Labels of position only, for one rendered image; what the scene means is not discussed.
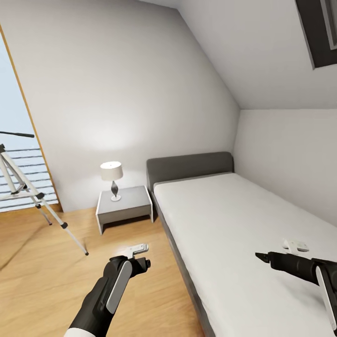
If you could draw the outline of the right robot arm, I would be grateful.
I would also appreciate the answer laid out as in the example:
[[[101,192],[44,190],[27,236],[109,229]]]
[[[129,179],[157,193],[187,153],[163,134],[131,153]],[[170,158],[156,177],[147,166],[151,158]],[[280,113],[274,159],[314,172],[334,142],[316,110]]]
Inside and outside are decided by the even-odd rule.
[[[275,270],[285,271],[318,285],[330,324],[337,336],[337,262],[300,257],[299,251],[309,251],[304,242],[286,239],[281,246],[285,249],[283,253],[270,251],[268,254],[256,253],[256,256],[265,263],[269,263]]]

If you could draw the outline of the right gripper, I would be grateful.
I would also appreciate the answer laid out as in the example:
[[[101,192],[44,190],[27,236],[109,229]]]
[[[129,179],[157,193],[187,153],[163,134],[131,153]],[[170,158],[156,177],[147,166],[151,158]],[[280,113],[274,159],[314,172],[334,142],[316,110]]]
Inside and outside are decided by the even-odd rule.
[[[268,254],[256,253],[256,256],[265,263],[269,263],[271,268],[275,270],[285,271],[291,275],[304,279],[298,269],[298,263],[304,257],[272,251],[270,251]]]

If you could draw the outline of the camera tripod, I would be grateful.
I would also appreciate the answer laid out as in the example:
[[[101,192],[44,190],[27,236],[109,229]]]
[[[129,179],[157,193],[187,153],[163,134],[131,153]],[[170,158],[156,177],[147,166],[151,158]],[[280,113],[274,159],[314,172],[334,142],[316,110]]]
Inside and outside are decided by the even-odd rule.
[[[12,135],[18,135],[18,136],[24,136],[24,137],[31,137],[31,138],[35,137],[34,134],[27,134],[27,133],[18,133],[18,132],[14,133],[14,132],[2,132],[2,131],[0,131],[0,133],[12,134]],[[9,156],[9,154],[6,152],[6,150],[4,148],[5,148],[5,146],[3,144],[1,144],[0,145],[0,168],[2,170],[2,173],[3,173],[7,183],[9,185],[10,189],[11,189],[11,194],[0,197],[0,201],[4,200],[6,198],[12,197],[12,196],[18,197],[20,195],[28,195],[34,201],[35,207],[38,208],[41,211],[41,213],[46,218],[46,220],[49,222],[49,224],[52,225],[52,223],[49,221],[49,219],[47,218],[45,213],[42,211],[42,209],[41,209],[42,206],[40,204],[38,204],[37,201],[35,200],[35,198],[33,197],[33,196],[36,196],[39,200],[41,200],[44,203],[46,208],[58,220],[58,222],[61,224],[62,228],[65,229],[70,234],[70,236],[74,239],[74,241],[84,251],[85,255],[88,256],[89,253],[81,246],[81,244],[77,241],[77,239],[73,236],[73,234],[67,228],[68,224],[66,222],[63,223],[63,221],[59,218],[59,216],[55,213],[55,211],[53,211],[53,209],[49,206],[49,204],[47,204],[47,202],[44,200],[44,193],[38,192],[38,190],[32,185],[30,180],[25,176],[25,174],[21,171],[21,169],[16,165],[16,163],[13,161],[13,159]],[[14,185],[14,183],[13,183],[11,177],[10,177],[10,174],[7,170],[6,164],[10,168],[10,170],[12,171],[12,173],[14,174],[14,176],[16,177],[18,182],[20,183],[20,186],[18,188],[15,188],[15,185]],[[21,192],[22,189],[25,189],[26,192]]]

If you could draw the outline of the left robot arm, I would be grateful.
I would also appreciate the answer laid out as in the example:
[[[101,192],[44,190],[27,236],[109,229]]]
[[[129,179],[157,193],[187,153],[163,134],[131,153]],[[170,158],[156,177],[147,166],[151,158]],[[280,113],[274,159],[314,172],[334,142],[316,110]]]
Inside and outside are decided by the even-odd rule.
[[[148,250],[147,244],[139,244],[127,247],[126,256],[110,258],[64,337],[106,337],[129,279],[151,267],[150,260],[134,255]]]

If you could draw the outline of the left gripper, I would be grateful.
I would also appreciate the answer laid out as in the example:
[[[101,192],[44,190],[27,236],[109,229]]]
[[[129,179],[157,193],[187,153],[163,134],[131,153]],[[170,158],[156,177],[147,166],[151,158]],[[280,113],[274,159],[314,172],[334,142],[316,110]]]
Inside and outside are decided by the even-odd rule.
[[[151,261],[146,260],[145,257],[141,257],[138,259],[129,259],[129,261],[131,261],[133,264],[133,273],[130,278],[134,277],[137,274],[146,272],[147,269],[151,267]]]

